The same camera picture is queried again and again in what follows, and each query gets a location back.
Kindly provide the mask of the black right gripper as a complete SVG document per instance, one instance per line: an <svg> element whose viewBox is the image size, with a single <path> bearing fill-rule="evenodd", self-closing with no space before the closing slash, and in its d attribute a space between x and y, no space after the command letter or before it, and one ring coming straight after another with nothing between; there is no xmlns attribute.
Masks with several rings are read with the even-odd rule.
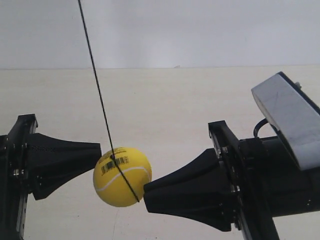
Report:
<svg viewBox="0 0 320 240"><path fill-rule="evenodd" d="M238 139L225 121L210 122L208 131L215 150L208 148L182 168L144 185L149 213L229 232L236 196L234 223L244 239L278 240L274 217L313 210L310 178L294 165L279 137Z"/></svg>

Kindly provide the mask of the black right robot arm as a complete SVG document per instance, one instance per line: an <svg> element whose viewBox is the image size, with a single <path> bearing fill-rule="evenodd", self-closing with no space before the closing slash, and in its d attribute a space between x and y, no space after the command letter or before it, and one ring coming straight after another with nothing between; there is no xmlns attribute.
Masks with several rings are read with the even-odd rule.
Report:
<svg viewBox="0 0 320 240"><path fill-rule="evenodd" d="M212 148L144 186L149 213L277 240L275 217L319 211L320 170L300 170L279 137L238 139L223 120L208 132Z"/></svg>

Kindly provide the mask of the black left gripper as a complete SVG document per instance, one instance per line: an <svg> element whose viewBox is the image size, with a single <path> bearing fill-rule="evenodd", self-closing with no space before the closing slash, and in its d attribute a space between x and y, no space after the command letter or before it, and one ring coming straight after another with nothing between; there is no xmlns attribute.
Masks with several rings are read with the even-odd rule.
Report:
<svg viewBox="0 0 320 240"><path fill-rule="evenodd" d="M28 195L43 200L68 181L92 170L102 156L94 142L35 133L35 114L19 115L0 136L0 238L22 240Z"/></svg>

